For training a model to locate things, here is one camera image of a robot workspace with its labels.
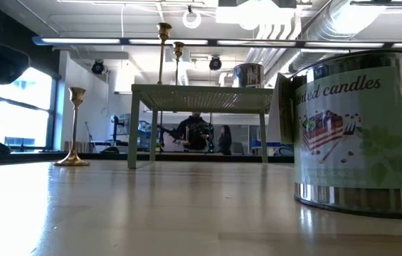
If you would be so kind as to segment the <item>silver candle tin floral label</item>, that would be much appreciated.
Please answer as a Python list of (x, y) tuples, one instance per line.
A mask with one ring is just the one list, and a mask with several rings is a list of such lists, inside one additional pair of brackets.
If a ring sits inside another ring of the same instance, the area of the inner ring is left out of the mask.
[(233, 87), (264, 88), (264, 67), (244, 63), (233, 68)]

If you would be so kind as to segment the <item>overhead light bar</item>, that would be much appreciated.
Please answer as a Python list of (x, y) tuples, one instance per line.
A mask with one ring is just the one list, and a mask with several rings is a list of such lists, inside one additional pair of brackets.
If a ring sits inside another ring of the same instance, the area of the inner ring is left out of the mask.
[(152, 38), (45, 38), (35, 36), (37, 46), (160, 46), (177, 41), (186, 46), (234, 47), (234, 48), (297, 48), (297, 49), (402, 49), (402, 41), (302, 41), (302, 40), (257, 40), (257, 39), (169, 39), (162, 42)]

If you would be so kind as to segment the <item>black aluminium table frame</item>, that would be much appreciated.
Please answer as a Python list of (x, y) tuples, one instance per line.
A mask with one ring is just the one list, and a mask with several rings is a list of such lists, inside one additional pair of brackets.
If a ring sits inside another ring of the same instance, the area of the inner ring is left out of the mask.
[[(42, 161), (58, 161), (67, 155), (66, 152), (38, 152), (0, 154), (0, 164), (18, 164)], [(127, 161), (127, 154), (79, 154), (84, 161), (87, 160), (117, 160)], [(156, 161), (197, 161), (197, 162), (233, 162), (233, 163), (262, 163), (261, 156), (225, 156), (222, 154), (157, 154)]]

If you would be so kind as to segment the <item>person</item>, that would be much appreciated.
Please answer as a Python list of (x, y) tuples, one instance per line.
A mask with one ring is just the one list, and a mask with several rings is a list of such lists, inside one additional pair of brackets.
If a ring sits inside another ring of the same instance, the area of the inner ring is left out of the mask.
[(201, 117), (200, 112), (191, 115), (179, 123), (175, 129), (176, 139), (185, 141), (184, 151), (205, 151), (208, 135), (203, 132), (208, 123)]
[(221, 136), (218, 139), (219, 152), (223, 155), (231, 155), (232, 136), (228, 125), (221, 127)]

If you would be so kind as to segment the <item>green perforated metal shelf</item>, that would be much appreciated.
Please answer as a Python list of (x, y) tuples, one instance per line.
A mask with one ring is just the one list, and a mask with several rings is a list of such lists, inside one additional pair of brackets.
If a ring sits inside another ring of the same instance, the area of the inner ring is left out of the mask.
[(258, 114), (260, 122), (261, 159), (268, 163), (265, 113), (270, 109), (273, 91), (265, 88), (213, 87), (188, 85), (132, 85), (127, 167), (137, 168), (137, 135), (139, 106), (152, 111), (149, 159), (156, 159), (156, 130), (159, 112), (205, 112), (225, 114)]

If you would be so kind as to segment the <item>silver ventilation duct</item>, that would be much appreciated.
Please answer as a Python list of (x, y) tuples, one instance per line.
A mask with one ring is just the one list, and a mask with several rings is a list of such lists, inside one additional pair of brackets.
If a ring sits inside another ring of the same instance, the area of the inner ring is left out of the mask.
[[(385, 6), (351, 5), (351, 1), (361, 0), (332, 0), (302, 33), (302, 40), (350, 41), (386, 10)], [(328, 57), (329, 53), (305, 53), (298, 49), (287, 50), (281, 57), (281, 60), (287, 62), (280, 71), (296, 71)]]

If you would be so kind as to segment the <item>silver candle tin cake label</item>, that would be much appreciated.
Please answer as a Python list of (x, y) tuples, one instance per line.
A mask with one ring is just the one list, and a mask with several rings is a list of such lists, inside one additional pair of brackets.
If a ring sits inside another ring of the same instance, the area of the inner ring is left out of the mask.
[(402, 218), (402, 50), (337, 55), (278, 75), (267, 140), (293, 148), (296, 201)]

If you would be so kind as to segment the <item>brass candlestick holder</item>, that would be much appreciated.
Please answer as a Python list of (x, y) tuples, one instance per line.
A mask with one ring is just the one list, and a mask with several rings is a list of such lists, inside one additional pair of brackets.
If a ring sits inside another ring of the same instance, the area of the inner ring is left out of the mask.
[(86, 89), (81, 87), (70, 87), (70, 101), (73, 104), (73, 128), (72, 128), (72, 137), (71, 137), (71, 145), (68, 155), (57, 162), (54, 162), (54, 166), (89, 166), (90, 164), (86, 161), (83, 161), (78, 155), (78, 147), (76, 142), (77, 137), (77, 121), (78, 121), (78, 112), (79, 106), (83, 103), (84, 94)]
[(157, 84), (162, 84), (162, 74), (163, 74), (163, 63), (165, 54), (166, 41), (169, 39), (169, 34), (171, 30), (171, 25), (169, 23), (161, 22), (157, 24), (158, 37), (160, 40), (160, 57), (159, 57), (159, 77)]
[(174, 55), (176, 57), (176, 71), (175, 71), (175, 85), (179, 82), (179, 61), (184, 54), (184, 43), (181, 41), (176, 41), (173, 43)]

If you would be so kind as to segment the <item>white ceiling pipes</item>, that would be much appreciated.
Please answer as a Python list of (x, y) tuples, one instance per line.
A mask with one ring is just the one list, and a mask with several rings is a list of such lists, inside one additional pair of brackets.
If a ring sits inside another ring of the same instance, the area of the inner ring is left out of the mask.
[[(267, 40), (295, 40), (302, 31), (302, 21), (299, 16), (285, 21), (283, 24), (262, 23), (258, 26), (256, 39)], [(251, 48), (245, 63), (257, 63), (264, 67), (265, 85), (272, 84), (275, 75), (273, 68), (277, 64), (286, 48)]]

